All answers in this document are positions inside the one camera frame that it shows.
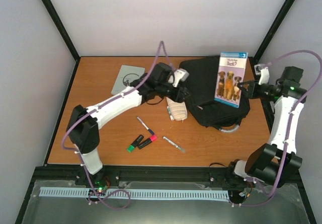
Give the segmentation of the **purple dog picture book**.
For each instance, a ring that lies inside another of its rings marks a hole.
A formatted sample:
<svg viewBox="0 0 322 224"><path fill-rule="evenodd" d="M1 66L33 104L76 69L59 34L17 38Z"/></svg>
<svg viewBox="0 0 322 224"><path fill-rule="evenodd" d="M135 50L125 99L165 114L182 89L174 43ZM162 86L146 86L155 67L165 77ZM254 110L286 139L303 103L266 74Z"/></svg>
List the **purple dog picture book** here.
<svg viewBox="0 0 322 224"><path fill-rule="evenodd" d="M214 100L238 108L241 90L238 84L244 80L247 52L222 52L219 57Z"/></svg>

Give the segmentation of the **black student bag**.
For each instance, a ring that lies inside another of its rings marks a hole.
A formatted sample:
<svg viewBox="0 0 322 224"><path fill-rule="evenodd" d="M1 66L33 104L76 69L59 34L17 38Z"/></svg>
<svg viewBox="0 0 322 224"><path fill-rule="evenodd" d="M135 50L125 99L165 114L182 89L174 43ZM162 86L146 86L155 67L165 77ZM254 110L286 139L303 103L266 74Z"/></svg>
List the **black student bag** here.
<svg viewBox="0 0 322 224"><path fill-rule="evenodd" d="M185 104L197 122L225 133L237 131L250 111L250 102L244 94L238 108L215 100L219 56L185 60L179 67L189 73L183 82L190 94Z"/></svg>

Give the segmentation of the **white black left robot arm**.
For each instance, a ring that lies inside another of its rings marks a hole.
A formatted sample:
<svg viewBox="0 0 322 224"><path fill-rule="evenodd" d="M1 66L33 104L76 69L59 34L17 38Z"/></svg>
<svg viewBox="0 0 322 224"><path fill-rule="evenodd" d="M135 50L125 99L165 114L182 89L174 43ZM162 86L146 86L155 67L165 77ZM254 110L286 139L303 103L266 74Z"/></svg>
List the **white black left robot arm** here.
<svg viewBox="0 0 322 224"><path fill-rule="evenodd" d="M99 185L105 178L103 163L97 150L100 129L123 112L138 107L156 96L183 103L189 93L182 83L188 76L186 70L172 69L160 62L152 70L132 81L120 93L93 106L74 107L65 138L70 138L75 145L74 151L87 169L87 179L92 184Z"/></svg>

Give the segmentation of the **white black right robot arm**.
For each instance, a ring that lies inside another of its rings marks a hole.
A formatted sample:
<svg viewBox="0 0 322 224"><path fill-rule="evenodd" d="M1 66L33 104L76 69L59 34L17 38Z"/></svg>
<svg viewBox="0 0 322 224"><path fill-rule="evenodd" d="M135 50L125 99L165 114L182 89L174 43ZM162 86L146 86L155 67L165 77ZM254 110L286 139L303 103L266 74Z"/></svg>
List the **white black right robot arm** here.
<svg viewBox="0 0 322 224"><path fill-rule="evenodd" d="M299 83L302 74L302 69L288 66L275 85L270 85L268 69L265 68L258 81L238 83L247 98L273 102L275 116L267 143L254 151L247 161L230 162L226 179L232 185L255 180L280 188L301 167L302 158L296 155L295 136L306 101L306 90Z"/></svg>

